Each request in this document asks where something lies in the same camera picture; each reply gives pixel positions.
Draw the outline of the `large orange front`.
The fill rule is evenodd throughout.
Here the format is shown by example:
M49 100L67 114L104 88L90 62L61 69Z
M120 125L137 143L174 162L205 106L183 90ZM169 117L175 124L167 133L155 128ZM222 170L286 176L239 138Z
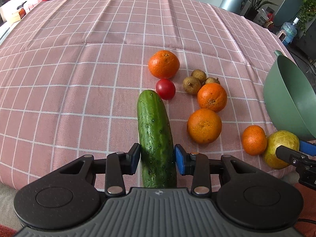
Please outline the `large orange front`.
M222 131L220 116L210 109L198 109L187 121L187 132L190 138L198 144L214 142Z

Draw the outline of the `green cucumber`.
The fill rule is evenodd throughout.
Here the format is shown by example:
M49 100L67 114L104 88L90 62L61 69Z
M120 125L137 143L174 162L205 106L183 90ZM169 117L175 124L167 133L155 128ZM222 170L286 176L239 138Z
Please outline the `green cucumber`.
M137 102L142 183L146 188L177 187L174 145L165 105L153 90Z

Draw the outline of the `small orange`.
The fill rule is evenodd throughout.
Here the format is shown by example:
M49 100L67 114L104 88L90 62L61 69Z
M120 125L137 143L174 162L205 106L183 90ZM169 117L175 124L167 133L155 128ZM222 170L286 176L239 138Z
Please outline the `small orange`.
M248 155L261 155L267 148L264 130L258 125L248 126L242 133L242 146Z

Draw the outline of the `green colander bowl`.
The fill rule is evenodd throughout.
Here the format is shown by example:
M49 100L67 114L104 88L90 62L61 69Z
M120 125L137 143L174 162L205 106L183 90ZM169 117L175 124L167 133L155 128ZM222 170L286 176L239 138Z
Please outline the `green colander bowl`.
M315 140L315 92L300 68L281 51L263 86L268 115L277 130L295 134L302 140Z

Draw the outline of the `brown longan fruit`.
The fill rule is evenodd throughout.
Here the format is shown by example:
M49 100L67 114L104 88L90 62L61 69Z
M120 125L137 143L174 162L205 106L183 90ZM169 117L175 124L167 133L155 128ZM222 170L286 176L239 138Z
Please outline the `brown longan fruit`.
M218 78L208 77L204 84L221 84Z
M200 81L200 83L203 83L207 76L206 73L204 73L204 71L200 70L200 69L196 69L191 73L192 77L195 77L196 79L198 79Z
M188 94L197 95L201 88L201 83L194 76L188 76L183 80L183 88Z

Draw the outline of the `red cherry tomato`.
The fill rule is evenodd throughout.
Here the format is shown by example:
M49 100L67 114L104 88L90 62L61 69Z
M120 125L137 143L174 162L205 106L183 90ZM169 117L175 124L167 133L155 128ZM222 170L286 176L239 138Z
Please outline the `red cherry tomato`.
M156 83L156 92L163 100L170 100L176 94L176 88L172 81L161 79Z

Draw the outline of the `pink checkered tablecloth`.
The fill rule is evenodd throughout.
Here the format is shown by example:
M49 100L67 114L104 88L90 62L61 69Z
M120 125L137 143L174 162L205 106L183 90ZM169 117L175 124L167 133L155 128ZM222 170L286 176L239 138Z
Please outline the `pink checkered tablecloth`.
M138 141L138 96L157 83L148 61L160 50L180 62L165 103L174 143L211 158L231 154L278 178L293 170L273 170L241 145L249 125L275 131L263 83L274 51L287 50L269 30L192 0L52 0L1 44L1 182L20 189L82 155L128 151ZM196 69L228 95L222 133L207 146L186 131L199 106L182 82Z

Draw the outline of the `blue water jug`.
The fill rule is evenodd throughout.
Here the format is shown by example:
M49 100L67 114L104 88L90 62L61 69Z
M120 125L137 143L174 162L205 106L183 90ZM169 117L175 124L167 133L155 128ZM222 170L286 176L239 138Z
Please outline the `blue water jug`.
M296 25L298 22L299 22L299 18L296 17L293 22L291 22L291 23L286 22L282 25L281 29L284 30L286 33L286 37L282 41L282 43L284 45L290 44L292 42L293 38L296 36L296 34L297 34Z

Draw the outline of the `hanging ivy plant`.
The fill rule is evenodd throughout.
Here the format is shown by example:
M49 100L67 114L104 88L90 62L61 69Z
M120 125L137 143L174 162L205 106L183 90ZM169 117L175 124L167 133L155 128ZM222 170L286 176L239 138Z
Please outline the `hanging ivy plant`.
M315 6L315 0L302 0L302 5L300 6L298 14L298 27L304 34L306 33L306 24L311 22L315 18Z

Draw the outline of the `white plastic bag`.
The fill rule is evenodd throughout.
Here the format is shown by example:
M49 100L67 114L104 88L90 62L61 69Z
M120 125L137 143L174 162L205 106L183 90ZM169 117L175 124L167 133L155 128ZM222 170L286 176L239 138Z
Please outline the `white plastic bag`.
M257 15L253 19L253 22L260 26L263 26L268 20L269 18L266 14L266 11L263 8L261 8L257 11Z

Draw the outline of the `silver trash bin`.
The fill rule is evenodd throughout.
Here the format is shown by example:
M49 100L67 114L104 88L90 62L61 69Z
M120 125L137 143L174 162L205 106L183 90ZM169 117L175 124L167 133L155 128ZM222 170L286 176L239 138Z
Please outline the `silver trash bin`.
M250 0L222 0L220 8L243 16L250 5Z

